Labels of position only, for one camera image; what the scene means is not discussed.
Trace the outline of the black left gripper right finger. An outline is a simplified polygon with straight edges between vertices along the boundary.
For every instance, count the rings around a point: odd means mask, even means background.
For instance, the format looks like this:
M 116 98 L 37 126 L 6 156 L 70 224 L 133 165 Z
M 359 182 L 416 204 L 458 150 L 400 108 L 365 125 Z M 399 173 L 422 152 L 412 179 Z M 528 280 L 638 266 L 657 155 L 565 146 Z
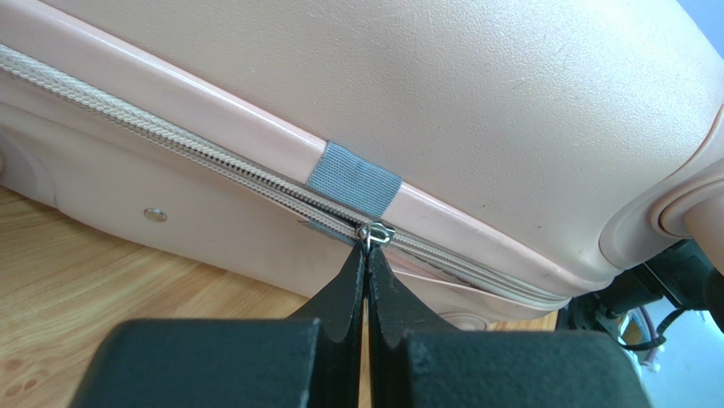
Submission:
M 367 255 L 375 407 L 648 407 L 631 361 L 591 331 L 463 331 Z

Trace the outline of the pink suitcase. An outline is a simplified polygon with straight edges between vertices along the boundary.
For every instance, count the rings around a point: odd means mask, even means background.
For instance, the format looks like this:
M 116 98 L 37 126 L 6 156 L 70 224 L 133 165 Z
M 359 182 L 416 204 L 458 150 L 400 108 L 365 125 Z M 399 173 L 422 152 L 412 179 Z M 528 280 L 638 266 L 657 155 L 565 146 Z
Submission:
M 378 222 L 483 329 L 722 267 L 723 60 L 677 1 L 4 1 L 1 183 L 305 296 Z

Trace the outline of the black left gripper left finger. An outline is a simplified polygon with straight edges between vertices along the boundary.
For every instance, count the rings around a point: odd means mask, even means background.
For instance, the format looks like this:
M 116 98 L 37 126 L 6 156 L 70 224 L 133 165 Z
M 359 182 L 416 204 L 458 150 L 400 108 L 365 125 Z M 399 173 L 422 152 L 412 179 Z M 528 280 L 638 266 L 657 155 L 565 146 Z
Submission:
M 365 248 L 284 319 L 137 319 L 112 329 L 75 407 L 355 407 Z

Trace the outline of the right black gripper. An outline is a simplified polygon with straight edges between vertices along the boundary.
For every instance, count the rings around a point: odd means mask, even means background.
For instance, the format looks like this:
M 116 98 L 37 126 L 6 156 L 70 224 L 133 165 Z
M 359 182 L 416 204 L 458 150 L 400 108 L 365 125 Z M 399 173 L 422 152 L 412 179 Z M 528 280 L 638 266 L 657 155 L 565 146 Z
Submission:
M 693 240 L 683 240 L 617 276 L 606 288 L 573 298 L 560 310 L 558 330 L 607 333 L 621 338 L 618 323 L 642 315 L 644 341 L 621 343 L 631 352 L 664 345 L 665 332 L 688 311 L 707 311 L 723 328 L 723 275 Z

